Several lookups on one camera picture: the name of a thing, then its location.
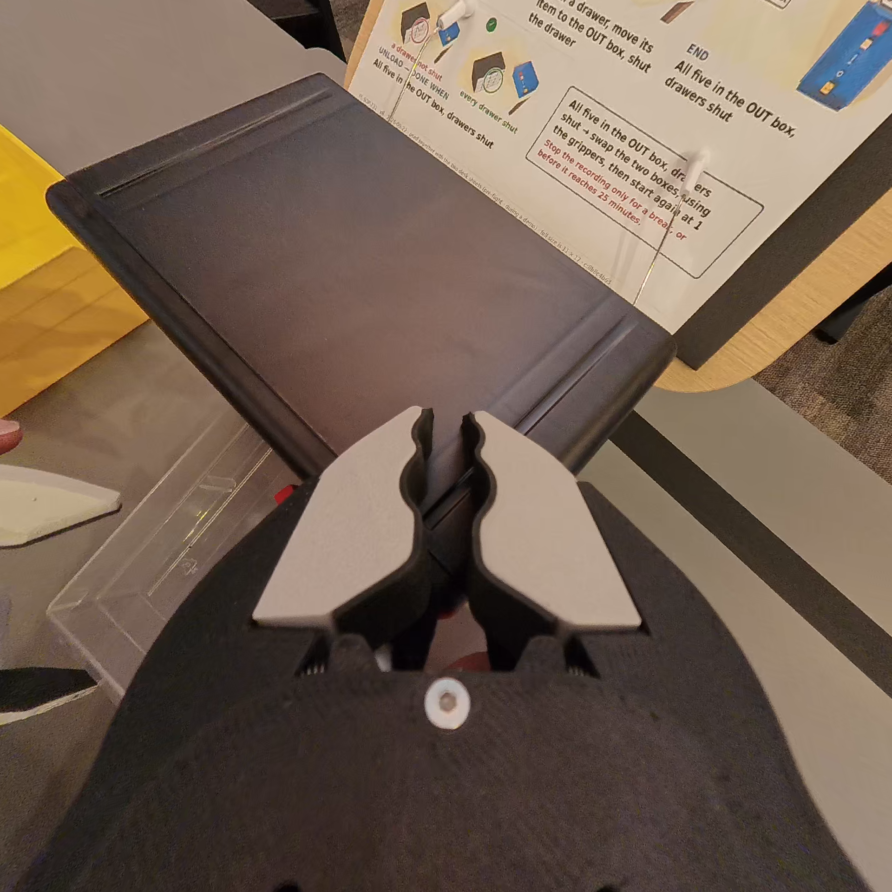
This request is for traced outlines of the printed instruction sheet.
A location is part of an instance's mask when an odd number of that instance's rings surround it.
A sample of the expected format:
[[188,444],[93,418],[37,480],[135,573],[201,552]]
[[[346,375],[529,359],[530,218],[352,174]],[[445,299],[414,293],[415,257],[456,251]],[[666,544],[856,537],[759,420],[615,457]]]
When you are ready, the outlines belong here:
[[[386,118],[455,2],[372,2]],[[507,1],[434,35],[393,125],[676,333],[890,116],[890,2]]]

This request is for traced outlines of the yellow box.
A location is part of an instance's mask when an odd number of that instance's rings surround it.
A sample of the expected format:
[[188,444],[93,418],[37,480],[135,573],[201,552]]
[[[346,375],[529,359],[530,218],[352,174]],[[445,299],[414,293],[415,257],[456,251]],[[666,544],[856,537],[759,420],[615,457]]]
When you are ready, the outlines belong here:
[[1,128],[1,416],[148,320],[53,216],[62,175]]

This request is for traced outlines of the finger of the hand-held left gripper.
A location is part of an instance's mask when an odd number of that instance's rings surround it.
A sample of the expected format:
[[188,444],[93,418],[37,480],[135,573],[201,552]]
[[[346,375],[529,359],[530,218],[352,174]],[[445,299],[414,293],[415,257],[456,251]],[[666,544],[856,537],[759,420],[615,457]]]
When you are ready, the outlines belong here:
[[1,465],[1,547],[37,541],[116,512],[119,492],[61,474]]
[[96,688],[88,672],[75,668],[4,668],[1,671],[1,725],[43,715],[89,695]]

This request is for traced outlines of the black table leg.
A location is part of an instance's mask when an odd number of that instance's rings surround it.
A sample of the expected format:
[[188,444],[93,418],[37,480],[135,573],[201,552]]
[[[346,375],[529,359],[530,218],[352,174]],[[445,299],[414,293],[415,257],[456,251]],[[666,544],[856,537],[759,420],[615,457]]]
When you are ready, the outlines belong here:
[[890,284],[891,266],[889,265],[835,308],[828,317],[819,322],[812,329],[812,334],[821,341],[838,343],[853,326],[855,319],[862,313],[868,301],[889,287]]

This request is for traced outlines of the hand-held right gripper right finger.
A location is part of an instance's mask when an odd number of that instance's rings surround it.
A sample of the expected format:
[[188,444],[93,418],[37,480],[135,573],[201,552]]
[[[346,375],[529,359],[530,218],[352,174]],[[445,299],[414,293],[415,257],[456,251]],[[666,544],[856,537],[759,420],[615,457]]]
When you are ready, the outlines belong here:
[[489,412],[468,413],[462,436],[474,472],[468,597],[485,631],[641,629],[574,474]]

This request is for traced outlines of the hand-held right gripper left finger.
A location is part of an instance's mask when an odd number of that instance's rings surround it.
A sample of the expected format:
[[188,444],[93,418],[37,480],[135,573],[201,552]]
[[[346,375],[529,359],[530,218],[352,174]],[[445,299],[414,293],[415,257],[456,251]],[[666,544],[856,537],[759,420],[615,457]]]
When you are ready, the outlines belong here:
[[401,634],[431,597],[420,510],[433,410],[411,406],[319,475],[253,610],[268,627]]

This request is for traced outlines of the clear plastic drawer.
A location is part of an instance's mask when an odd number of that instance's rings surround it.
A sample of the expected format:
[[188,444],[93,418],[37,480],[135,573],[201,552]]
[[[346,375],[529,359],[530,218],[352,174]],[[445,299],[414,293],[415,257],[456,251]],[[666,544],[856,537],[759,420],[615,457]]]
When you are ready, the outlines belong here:
[[184,599],[296,481],[222,410],[60,591],[47,617],[112,703]]

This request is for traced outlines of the black drawer cabinet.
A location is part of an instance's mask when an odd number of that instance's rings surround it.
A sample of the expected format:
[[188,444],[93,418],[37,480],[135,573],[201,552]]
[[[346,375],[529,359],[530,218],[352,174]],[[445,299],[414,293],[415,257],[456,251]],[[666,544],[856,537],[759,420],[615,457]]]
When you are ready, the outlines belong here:
[[580,471],[675,356],[662,327],[322,73],[76,171],[52,213],[302,478],[410,406],[455,571],[460,425]]

